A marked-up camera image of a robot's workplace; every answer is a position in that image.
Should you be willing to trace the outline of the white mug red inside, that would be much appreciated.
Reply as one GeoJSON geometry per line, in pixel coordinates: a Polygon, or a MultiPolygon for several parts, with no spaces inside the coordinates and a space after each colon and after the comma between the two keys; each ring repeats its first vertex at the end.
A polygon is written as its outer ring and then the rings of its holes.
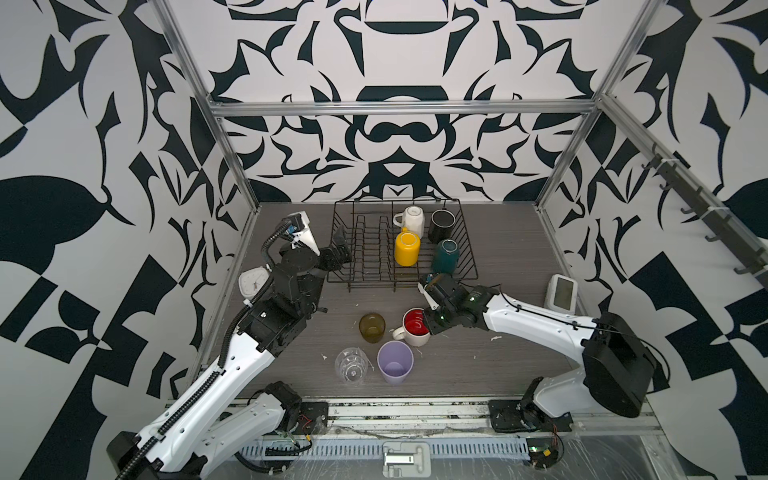
{"type": "Polygon", "coordinates": [[[427,344],[431,334],[426,325],[425,311],[422,308],[412,308],[406,311],[401,326],[392,332],[392,338],[404,341],[413,347],[427,344]]]}

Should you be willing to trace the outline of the cream mug dark green outside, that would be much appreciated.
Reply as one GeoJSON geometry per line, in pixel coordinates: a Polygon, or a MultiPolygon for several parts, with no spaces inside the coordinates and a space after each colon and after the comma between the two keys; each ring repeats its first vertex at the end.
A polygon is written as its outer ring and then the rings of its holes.
{"type": "Polygon", "coordinates": [[[452,275],[460,258],[458,243],[450,238],[441,240],[435,247],[432,259],[432,271],[452,275]]]}

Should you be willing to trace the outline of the yellow mug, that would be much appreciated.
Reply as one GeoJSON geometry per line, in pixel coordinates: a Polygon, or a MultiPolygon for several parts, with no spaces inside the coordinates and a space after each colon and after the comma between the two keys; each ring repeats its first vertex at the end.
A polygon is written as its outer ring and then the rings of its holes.
{"type": "Polygon", "coordinates": [[[402,267],[412,267],[417,264],[421,247],[421,239],[414,232],[403,227],[395,238],[394,258],[402,267]]]}

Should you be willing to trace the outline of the lilac plastic cup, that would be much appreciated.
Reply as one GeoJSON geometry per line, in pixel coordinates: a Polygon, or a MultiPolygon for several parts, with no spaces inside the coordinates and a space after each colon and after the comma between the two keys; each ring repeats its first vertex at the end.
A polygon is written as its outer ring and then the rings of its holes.
{"type": "Polygon", "coordinates": [[[413,351],[402,341],[388,341],[377,352],[377,365],[388,384],[402,384],[413,369],[413,351]]]}

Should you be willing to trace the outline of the black mug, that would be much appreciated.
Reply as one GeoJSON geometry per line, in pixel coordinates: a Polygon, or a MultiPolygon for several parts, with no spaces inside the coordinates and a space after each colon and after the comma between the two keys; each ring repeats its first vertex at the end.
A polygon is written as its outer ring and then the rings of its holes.
{"type": "Polygon", "coordinates": [[[456,223],[456,216],[447,209],[435,210],[430,217],[430,228],[428,232],[429,241],[437,245],[441,241],[451,237],[456,223]]]}

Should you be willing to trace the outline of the white faceted mug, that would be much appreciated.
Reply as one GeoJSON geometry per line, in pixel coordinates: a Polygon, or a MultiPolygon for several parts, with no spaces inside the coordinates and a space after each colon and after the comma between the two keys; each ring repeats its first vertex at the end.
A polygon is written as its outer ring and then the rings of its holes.
{"type": "Polygon", "coordinates": [[[407,206],[401,213],[393,216],[393,224],[399,228],[406,228],[419,238],[424,236],[425,214],[417,205],[407,206]]]}

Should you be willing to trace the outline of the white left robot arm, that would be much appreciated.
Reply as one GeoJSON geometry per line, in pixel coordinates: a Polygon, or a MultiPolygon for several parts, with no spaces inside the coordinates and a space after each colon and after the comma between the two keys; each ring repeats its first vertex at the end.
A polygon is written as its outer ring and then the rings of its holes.
{"type": "Polygon", "coordinates": [[[205,373],[140,432],[122,432],[110,442],[118,478],[204,479],[256,437],[295,427],[301,398],[281,381],[267,385],[250,406],[222,415],[320,311],[327,273],[351,261],[342,242],[318,251],[286,245],[280,255],[272,268],[241,274],[244,307],[205,373]]]}

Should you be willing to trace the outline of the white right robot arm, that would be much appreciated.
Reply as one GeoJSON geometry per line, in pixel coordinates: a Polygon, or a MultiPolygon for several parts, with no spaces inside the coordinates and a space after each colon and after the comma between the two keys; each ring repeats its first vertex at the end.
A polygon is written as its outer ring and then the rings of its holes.
{"type": "Polygon", "coordinates": [[[468,288],[446,273],[423,276],[418,290],[428,303],[425,324],[433,335],[456,326],[478,328],[525,339],[575,362],[569,372],[532,380],[516,402],[490,402],[494,431],[567,431],[573,415],[582,413],[640,415],[659,362],[621,316],[561,313],[496,287],[468,288]]]}

